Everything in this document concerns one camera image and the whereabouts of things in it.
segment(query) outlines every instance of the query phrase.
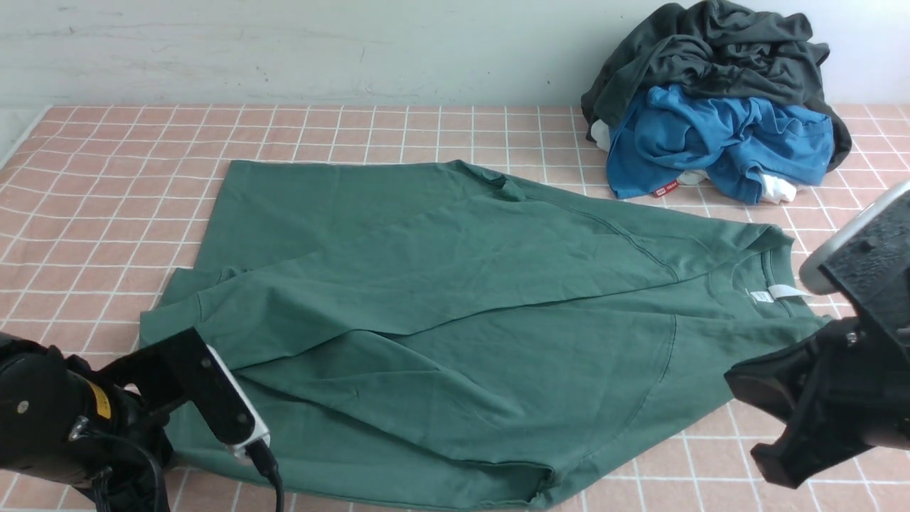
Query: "dark green clothing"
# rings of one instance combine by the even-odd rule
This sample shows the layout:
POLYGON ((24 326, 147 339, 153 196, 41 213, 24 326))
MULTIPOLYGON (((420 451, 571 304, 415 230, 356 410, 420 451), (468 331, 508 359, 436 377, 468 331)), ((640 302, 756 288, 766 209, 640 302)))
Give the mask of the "dark green clothing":
MULTIPOLYGON (((196 326, 290 490, 542 509, 729 400, 732 364, 824 323, 748 294, 792 284, 790 244, 460 161, 235 161, 142 343, 196 326)), ((168 433, 189 463, 261 482, 193 407, 168 433)))
POLYGON ((846 124, 824 102, 822 63, 830 50, 809 43, 802 14, 784 17, 707 0, 688 9, 666 4, 626 36, 581 97, 588 124, 619 126, 632 97, 653 86, 680 84, 689 97, 764 97, 801 105, 834 123, 835 169, 850 153, 846 124))

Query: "white tag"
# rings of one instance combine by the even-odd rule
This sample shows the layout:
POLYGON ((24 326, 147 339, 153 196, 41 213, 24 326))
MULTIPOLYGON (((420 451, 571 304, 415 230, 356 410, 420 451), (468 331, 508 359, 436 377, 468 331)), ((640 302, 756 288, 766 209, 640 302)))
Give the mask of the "white tag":
POLYGON ((768 292, 771 293, 771 296, 775 299, 782 299, 784 297, 808 297, 809 294, 803 292, 802 290, 797 290, 793 286, 787 286, 786 284, 773 284, 768 287, 768 292))
POLYGON ((774 302, 774 297, 769 292, 751 292, 749 294, 758 302, 774 302))

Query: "blue shirt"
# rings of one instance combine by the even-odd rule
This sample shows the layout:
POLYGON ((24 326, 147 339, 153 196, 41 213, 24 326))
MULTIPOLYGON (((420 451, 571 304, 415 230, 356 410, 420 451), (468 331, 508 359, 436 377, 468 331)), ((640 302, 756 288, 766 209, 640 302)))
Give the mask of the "blue shirt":
POLYGON ((834 152, 824 114, 760 97, 692 98, 677 85, 636 95, 611 139, 607 179, 620 199, 704 169, 723 194, 756 204, 762 173, 818 185, 834 152))

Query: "cable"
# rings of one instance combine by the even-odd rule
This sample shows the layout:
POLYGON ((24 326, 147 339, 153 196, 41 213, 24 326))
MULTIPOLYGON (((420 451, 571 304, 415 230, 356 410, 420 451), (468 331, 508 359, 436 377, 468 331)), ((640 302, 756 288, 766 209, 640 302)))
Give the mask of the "cable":
POLYGON ((118 437, 116 435, 105 434, 103 432, 97 432, 97 431, 86 432, 84 434, 84 436, 123 443, 124 445, 127 445, 127 446, 133 448, 139 454, 141 454, 142 457, 144 457, 148 461, 148 465, 151 466, 152 474, 155 477, 155 489, 154 489, 155 502, 154 502, 154 507, 152 508, 152 510, 154 512, 160 512, 158 507, 161 505, 160 504, 161 491, 162 491, 162 489, 165 488, 165 478, 164 478, 164 475, 162 475, 162 473, 161 473, 161 466, 159 466, 158 462, 155 461, 155 457, 152 456, 152 454, 148 453, 148 450, 146 450, 142 446, 138 445, 135 441, 133 441, 132 439, 127 439, 126 437, 118 437))
POLYGON ((278 461, 275 460, 275 454, 272 453, 265 440, 259 439, 247 446, 247 455, 253 461, 253 466, 256 467, 259 474, 264 476, 275 488, 275 512, 284 512, 284 483, 278 472, 278 461))

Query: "clothing label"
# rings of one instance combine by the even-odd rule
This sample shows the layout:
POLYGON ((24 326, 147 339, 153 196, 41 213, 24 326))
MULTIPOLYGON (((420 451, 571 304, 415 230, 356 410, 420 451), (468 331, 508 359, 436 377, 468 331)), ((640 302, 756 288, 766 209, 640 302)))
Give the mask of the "clothing label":
POLYGON ((774 302, 774 297, 769 292, 751 292, 749 294, 758 302, 774 302))
POLYGON ((660 198, 661 196, 665 196, 665 195, 669 194, 670 192, 673 192, 674 190, 678 189, 679 186, 680 186, 680 182, 677 181, 676 179, 674 179, 670 183, 667 183, 666 185, 655 190, 653 193, 654 197, 660 198))
POLYGON ((768 287, 768 292, 770 292, 771 296, 775 299, 783 299, 785 297, 809 296, 809 293, 803 292, 802 290, 797 290, 793 286, 787 286, 786 284, 773 284, 768 287))
POLYGON ((98 415, 108 420, 111 419, 111 402, 107 399, 107 394, 105 394, 97 385, 90 383, 87 380, 86 383, 88 383, 88 387, 92 389, 92 393, 95 395, 95 404, 98 415))

